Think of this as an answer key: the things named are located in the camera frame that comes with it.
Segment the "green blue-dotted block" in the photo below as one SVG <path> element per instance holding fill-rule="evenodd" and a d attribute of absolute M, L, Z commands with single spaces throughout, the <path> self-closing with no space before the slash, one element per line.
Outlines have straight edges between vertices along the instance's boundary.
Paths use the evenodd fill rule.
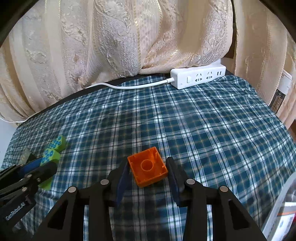
<path fill-rule="evenodd" d="M 66 148 L 66 138 L 60 135 L 51 141 L 46 148 L 61 152 Z"/>
<path fill-rule="evenodd" d="M 57 172 L 60 157 L 61 154 L 58 151 L 50 148 L 45 149 L 40 164 L 41 173 L 37 179 L 40 188 L 44 190 L 51 189 L 53 176 Z"/>

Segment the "white medicine box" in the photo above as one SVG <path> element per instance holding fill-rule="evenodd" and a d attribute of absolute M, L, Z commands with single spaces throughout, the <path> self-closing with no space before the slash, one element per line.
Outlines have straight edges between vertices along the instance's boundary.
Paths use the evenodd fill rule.
<path fill-rule="evenodd" d="M 283 240 L 292 226 L 294 217 L 295 202 L 283 202 L 266 239 L 272 241 Z"/>

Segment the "orange toy brick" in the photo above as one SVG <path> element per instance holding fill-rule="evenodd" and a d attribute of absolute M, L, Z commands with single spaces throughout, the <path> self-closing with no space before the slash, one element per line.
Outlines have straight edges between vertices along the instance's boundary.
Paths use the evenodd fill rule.
<path fill-rule="evenodd" d="M 156 147 L 149 148 L 128 158 L 138 187 L 143 188 L 168 176 L 168 170 Z"/>

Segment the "dark green printed box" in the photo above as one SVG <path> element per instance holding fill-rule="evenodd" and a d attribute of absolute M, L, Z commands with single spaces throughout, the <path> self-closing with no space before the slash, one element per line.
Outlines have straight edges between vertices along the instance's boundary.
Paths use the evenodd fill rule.
<path fill-rule="evenodd" d="M 29 162 L 36 160 L 36 158 L 37 157 L 28 148 L 25 148 L 18 161 L 18 165 L 28 164 Z"/>

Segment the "clear plastic bowl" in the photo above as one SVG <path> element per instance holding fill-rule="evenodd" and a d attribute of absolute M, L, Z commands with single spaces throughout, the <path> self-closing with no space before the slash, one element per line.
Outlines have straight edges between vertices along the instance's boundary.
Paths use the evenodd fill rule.
<path fill-rule="evenodd" d="M 262 227 L 267 240 L 295 240 L 295 173 L 284 184 Z"/>

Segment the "blue plaid tablecloth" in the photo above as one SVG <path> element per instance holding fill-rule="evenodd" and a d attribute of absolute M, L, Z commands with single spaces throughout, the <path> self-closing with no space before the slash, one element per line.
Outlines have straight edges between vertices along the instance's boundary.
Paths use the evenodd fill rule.
<path fill-rule="evenodd" d="M 15 131 L 2 168 L 25 148 L 41 156 L 63 135 L 67 146 L 48 191 L 22 219 L 34 233 L 69 186 L 89 187 L 120 162 L 156 147 L 187 175 L 208 187 L 228 186 L 256 221 L 265 222 L 285 182 L 295 172 L 295 143 L 255 89 L 234 75 L 178 90 L 152 75 L 125 82 L 125 90 L 100 86 L 78 92 L 36 114 Z"/>

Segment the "cream patterned curtain left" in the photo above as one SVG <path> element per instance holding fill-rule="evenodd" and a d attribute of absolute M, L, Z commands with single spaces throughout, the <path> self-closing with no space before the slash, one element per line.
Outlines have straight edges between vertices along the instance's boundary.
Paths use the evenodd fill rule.
<path fill-rule="evenodd" d="M 1 46 L 1 117 L 22 121 L 100 82 L 208 65 L 231 1 L 38 1 Z"/>

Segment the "white power strip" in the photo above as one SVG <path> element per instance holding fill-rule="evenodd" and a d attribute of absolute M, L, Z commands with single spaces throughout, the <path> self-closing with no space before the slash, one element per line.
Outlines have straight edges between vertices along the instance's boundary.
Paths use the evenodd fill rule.
<path fill-rule="evenodd" d="M 195 85 L 210 82 L 218 77 L 223 77 L 226 67 L 222 64 L 210 64 L 200 67 L 175 68 L 170 74 L 173 78 L 171 85 L 177 89 L 184 89 Z"/>

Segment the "white tower heater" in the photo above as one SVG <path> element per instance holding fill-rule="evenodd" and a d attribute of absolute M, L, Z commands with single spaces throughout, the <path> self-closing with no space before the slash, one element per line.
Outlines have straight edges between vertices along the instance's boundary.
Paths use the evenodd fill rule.
<path fill-rule="evenodd" d="M 269 107 L 274 113 L 277 113 L 278 110 L 280 109 L 280 106 L 282 105 L 285 97 L 287 96 L 291 85 L 292 85 L 292 76 L 288 72 L 283 70 L 279 85 L 269 105 Z"/>

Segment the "cream curtain right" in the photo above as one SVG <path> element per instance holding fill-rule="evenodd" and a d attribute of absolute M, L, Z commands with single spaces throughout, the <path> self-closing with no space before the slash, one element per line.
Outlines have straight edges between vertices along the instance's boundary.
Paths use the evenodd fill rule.
<path fill-rule="evenodd" d="M 277 116 L 289 128 L 295 120 L 295 41 L 280 19 L 260 1 L 232 1 L 234 60 L 231 70 L 270 104 L 282 73 L 292 76 Z"/>

